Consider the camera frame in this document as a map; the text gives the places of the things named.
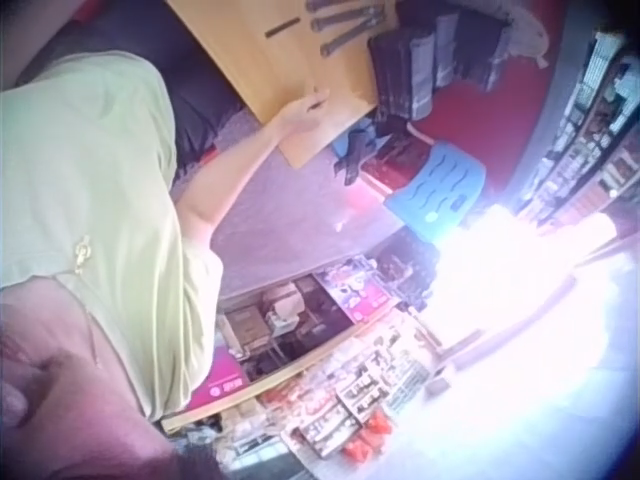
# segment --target blue plastic seat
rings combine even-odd
[[[384,204],[422,240],[437,244],[471,209],[485,178],[486,168],[478,160],[436,142],[422,170]]]

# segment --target merchandise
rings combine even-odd
[[[453,364],[447,364],[438,368],[433,374],[433,378],[426,385],[427,393],[436,396],[451,388],[456,368]]]
[[[372,17],[376,14],[381,14],[384,11],[384,5],[374,5],[369,7],[354,8],[351,10],[345,10],[332,15],[326,15],[323,17],[315,17],[311,20],[311,30],[314,32],[321,32],[325,28],[333,25],[341,25],[345,22],[357,20],[359,18]]]
[[[373,455],[371,447],[360,438],[354,438],[347,442],[342,451],[347,458],[358,464],[365,463]]]
[[[359,428],[358,421],[341,403],[335,401],[299,430],[316,453],[325,458],[342,446]]]
[[[372,17],[356,25],[350,30],[347,30],[346,32],[338,35],[333,40],[330,40],[320,45],[320,54],[325,58],[333,55],[341,47],[351,42],[355,38],[359,37],[363,33],[367,32],[368,30],[371,30],[377,27],[378,25],[383,23],[384,20],[385,20],[384,11],[382,13],[376,13]]]
[[[329,437],[315,445],[320,458],[326,458],[331,453],[342,447],[356,432],[360,430],[360,424],[354,418],[349,417]]]
[[[298,315],[293,315],[291,317],[283,318],[276,312],[271,311],[267,313],[266,320],[267,325],[269,325],[269,328],[271,329],[271,336],[275,338],[294,331],[298,326],[300,317]]]
[[[369,39],[368,47],[382,117],[426,117],[431,112],[433,93],[432,31],[401,28],[383,32]]]
[[[281,318],[293,318],[304,312],[302,294],[293,282],[271,288],[262,295],[262,307],[265,314],[274,311]]]
[[[233,333],[245,349],[263,347],[271,338],[271,330],[260,314],[258,307],[252,306],[227,314]]]

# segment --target person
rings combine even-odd
[[[238,101],[171,29],[166,49],[109,40],[105,19],[135,24],[123,5],[145,3],[147,21],[160,11],[179,26],[163,3],[113,2],[1,94],[0,461],[15,478],[177,478],[151,422],[182,409],[211,368],[223,270],[211,236],[270,152],[319,125],[328,99],[289,103],[172,201]]]

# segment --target gray floor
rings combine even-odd
[[[638,264],[621,254],[577,276],[528,331],[415,401],[389,450],[348,478],[604,478],[638,425]]]
[[[220,150],[258,128],[248,111],[239,113],[220,133]],[[279,151],[269,156],[213,236],[225,266],[222,298],[362,253],[400,228],[367,185],[346,188],[335,178],[335,160],[325,149],[294,170]]]

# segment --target black object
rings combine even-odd
[[[327,15],[325,17],[316,17],[311,20],[311,30],[314,32],[321,32],[332,25],[349,22],[363,17],[373,17],[374,15],[379,15],[383,12],[384,5],[374,5],[370,7],[354,8],[352,10]]]
[[[502,74],[511,40],[511,25],[444,0],[401,0],[396,4],[401,27],[435,31],[436,79],[441,88],[455,79],[492,90]]]
[[[307,0],[306,7],[307,12],[316,13],[326,7],[332,7],[334,5],[342,5],[343,3],[353,2],[354,0]]]
[[[360,165],[376,151],[376,143],[366,130],[358,129],[349,132],[349,146],[344,157],[340,158],[333,166],[337,175],[346,170],[344,176],[345,186],[353,185],[360,174]]]
[[[325,58],[331,56],[340,47],[346,45],[356,37],[362,35],[367,30],[371,30],[372,28],[377,27],[382,22],[384,22],[384,20],[385,20],[384,11],[374,15],[371,18],[368,18],[364,22],[353,27],[351,30],[347,30],[343,34],[338,35],[333,40],[330,40],[329,42],[323,43],[322,45],[320,45],[320,54]]]
[[[287,20],[286,22],[281,23],[277,27],[273,27],[271,30],[266,31],[264,36],[267,38],[271,38],[274,35],[277,35],[280,32],[284,32],[286,29],[293,27],[296,23],[300,23],[300,17],[292,18],[291,20]]]
[[[431,112],[435,35],[402,28],[369,40],[381,118],[418,120]]]
[[[218,132],[243,103],[167,2],[105,2],[90,21],[72,21],[58,31],[20,75],[18,85],[68,55],[114,50],[144,58],[162,75],[176,125],[175,182],[215,149]]]

